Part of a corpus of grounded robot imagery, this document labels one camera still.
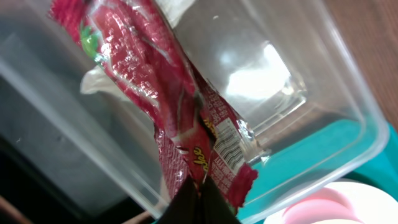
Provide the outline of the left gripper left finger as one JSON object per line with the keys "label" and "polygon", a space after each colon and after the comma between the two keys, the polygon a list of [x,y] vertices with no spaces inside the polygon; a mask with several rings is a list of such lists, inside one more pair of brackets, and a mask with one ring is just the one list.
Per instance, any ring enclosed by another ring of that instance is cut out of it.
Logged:
{"label": "left gripper left finger", "polygon": [[197,223],[197,188],[188,176],[156,224]]}

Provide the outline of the white napkin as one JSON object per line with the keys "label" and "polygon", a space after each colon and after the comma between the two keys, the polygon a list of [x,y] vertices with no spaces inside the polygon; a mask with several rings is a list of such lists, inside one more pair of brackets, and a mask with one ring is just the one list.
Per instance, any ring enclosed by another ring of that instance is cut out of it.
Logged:
{"label": "white napkin", "polygon": [[[174,29],[180,22],[185,12],[193,6],[195,0],[155,0],[167,22]],[[97,65],[86,72],[80,83],[80,93],[91,95],[104,92],[121,101],[129,101],[129,98]]]}

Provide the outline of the red snack wrapper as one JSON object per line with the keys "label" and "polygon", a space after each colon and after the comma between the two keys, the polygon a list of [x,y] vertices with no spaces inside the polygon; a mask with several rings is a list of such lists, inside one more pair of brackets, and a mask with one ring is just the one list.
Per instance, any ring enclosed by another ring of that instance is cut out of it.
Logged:
{"label": "red snack wrapper", "polygon": [[55,0],[50,16],[154,123],[169,195],[211,177],[233,212],[256,170],[244,160],[239,119],[190,64],[154,1]]}

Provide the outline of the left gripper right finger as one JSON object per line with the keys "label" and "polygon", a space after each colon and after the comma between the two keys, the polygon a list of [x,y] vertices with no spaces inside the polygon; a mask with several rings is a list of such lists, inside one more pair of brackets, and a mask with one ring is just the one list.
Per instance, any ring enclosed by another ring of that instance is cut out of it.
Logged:
{"label": "left gripper right finger", "polygon": [[200,189],[197,223],[240,224],[233,215],[214,181],[207,177]]}

